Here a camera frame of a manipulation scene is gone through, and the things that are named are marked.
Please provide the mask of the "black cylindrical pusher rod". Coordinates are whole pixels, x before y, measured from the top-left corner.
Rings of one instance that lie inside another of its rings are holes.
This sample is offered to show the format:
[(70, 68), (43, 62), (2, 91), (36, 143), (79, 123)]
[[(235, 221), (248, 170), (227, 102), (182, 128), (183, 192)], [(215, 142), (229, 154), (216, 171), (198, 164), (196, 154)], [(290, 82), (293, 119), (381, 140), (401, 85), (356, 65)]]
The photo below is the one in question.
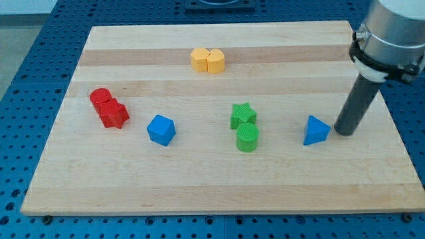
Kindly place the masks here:
[(382, 84), (358, 75), (334, 124), (338, 134), (354, 134)]

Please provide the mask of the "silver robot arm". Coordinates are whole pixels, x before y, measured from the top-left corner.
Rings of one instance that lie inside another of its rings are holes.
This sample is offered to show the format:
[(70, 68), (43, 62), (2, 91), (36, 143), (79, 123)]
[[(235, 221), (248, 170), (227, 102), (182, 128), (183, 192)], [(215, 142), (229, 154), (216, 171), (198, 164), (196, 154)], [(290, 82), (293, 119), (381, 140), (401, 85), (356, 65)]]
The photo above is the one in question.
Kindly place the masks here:
[(334, 124), (353, 135), (387, 80), (405, 84), (424, 70), (424, 0), (375, 0), (358, 30), (349, 56), (359, 75)]

